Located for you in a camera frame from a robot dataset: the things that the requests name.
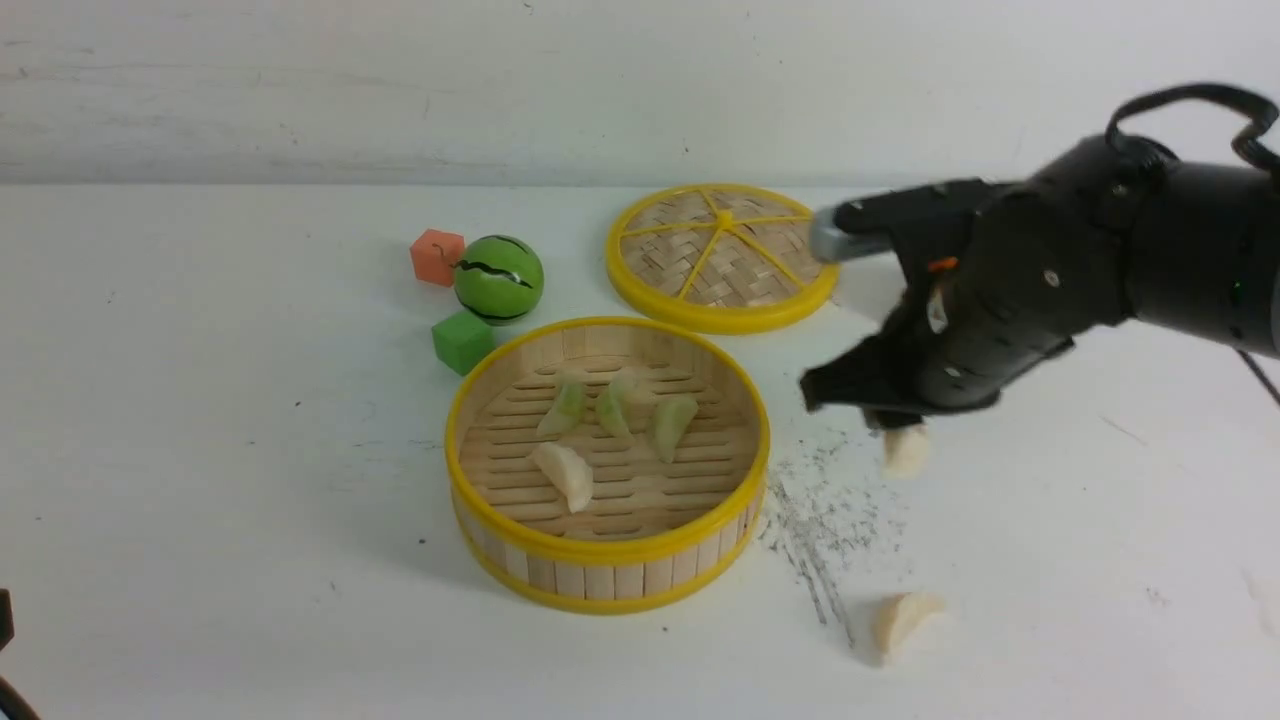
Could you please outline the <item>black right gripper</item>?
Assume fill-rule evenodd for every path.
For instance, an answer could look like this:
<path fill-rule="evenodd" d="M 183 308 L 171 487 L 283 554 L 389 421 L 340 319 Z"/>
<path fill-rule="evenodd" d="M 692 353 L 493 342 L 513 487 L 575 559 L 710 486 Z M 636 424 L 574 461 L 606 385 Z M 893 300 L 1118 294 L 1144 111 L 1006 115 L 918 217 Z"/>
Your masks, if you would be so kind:
<path fill-rule="evenodd" d="M 1050 193 L 1007 190 L 954 266 L 906 282 L 874 334 L 801 374 L 803 401 L 886 429 L 986 410 L 1079 334 L 1124 322 L 1123 284 L 1116 233 Z"/>

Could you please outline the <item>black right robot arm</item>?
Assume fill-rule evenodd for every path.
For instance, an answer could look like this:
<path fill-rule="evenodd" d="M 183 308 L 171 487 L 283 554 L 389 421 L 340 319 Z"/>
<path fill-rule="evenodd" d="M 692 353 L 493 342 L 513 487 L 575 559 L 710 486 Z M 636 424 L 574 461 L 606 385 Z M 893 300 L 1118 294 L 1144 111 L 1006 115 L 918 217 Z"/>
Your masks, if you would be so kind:
<path fill-rule="evenodd" d="M 817 214 L 824 264 L 893 254 L 906 281 L 881 328 L 806 369 L 809 413 L 905 429 L 977 413 L 1098 327 L 1144 322 L 1277 356 L 1277 174 L 1188 163 L 1096 136 L 1018 182 L 954 179 Z"/>

